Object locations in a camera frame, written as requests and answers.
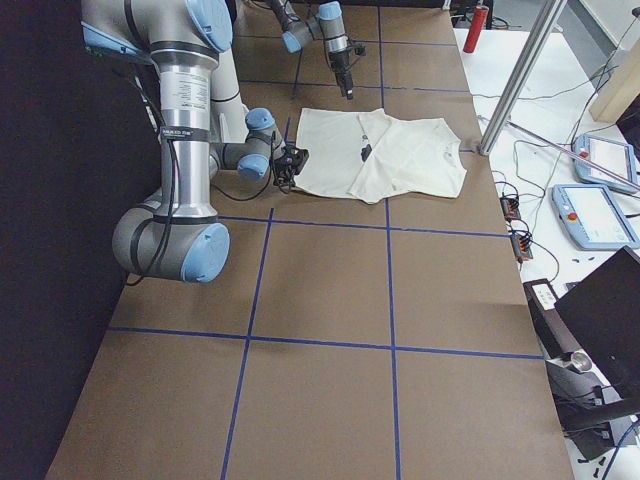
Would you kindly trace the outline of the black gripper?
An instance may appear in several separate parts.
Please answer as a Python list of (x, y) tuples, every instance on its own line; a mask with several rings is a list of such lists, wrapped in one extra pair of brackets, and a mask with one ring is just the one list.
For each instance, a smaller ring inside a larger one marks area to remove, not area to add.
[(277, 159), (277, 182), (293, 183), (294, 177), (299, 175), (309, 158), (306, 149), (295, 146), (285, 146), (283, 154)]
[(339, 51), (328, 52), (330, 69), (337, 75), (337, 84), (342, 97), (353, 97), (353, 79), (350, 73), (352, 51), (352, 47), (347, 47)]

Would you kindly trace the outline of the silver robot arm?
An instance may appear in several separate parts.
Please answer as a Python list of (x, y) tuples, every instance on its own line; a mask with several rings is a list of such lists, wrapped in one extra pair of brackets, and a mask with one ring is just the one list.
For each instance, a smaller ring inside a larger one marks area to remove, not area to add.
[(352, 100), (351, 54), (362, 57), (366, 49), (346, 34), (341, 4), (338, 1), (321, 4), (318, 12), (308, 19), (297, 15), (289, 1), (266, 1), (266, 5), (278, 19), (282, 40), (290, 53), (301, 51), (311, 41), (323, 42), (326, 63), (334, 73), (341, 95)]
[(206, 283), (222, 271), (228, 229), (210, 202), (222, 170), (289, 187), (308, 153), (285, 142), (271, 112), (246, 109), (222, 1), (85, 1), (87, 50), (152, 66), (160, 97), (150, 102), (161, 145), (160, 188), (119, 220), (112, 248), (139, 278)]

